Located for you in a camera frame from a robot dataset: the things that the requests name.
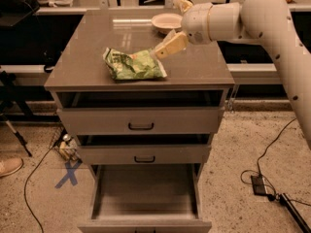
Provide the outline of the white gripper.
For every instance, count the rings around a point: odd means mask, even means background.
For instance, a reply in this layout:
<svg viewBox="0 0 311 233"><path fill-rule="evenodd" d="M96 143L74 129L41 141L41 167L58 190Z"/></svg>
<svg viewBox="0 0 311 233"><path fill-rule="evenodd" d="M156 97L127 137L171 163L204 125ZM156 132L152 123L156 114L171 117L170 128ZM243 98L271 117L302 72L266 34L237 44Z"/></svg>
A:
<svg viewBox="0 0 311 233"><path fill-rule="evenodd" d="M196 4L190 0L173 0L173 7L183 15L182 29L184 32L169 32L161 43L153 48L153 58L162 59L183 50L188 42L194 45L209 44L209 13L211 3Z"/></svg>

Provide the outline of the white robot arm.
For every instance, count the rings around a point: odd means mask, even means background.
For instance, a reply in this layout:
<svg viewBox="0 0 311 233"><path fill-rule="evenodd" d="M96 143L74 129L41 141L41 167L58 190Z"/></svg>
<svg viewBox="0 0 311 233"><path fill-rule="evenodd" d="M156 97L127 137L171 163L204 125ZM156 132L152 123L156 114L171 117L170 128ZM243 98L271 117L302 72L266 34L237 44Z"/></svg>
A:
<svg viewBox="0 0 311 233"><path fill-rule="evenodd" d="M244 0L242 3L189 6L175 0L183 14L182 31L171 31L152 50L165 58L187 44L252 40L273 61L307 145L311 147L311 53L300 41L286 0Z"/></svg>

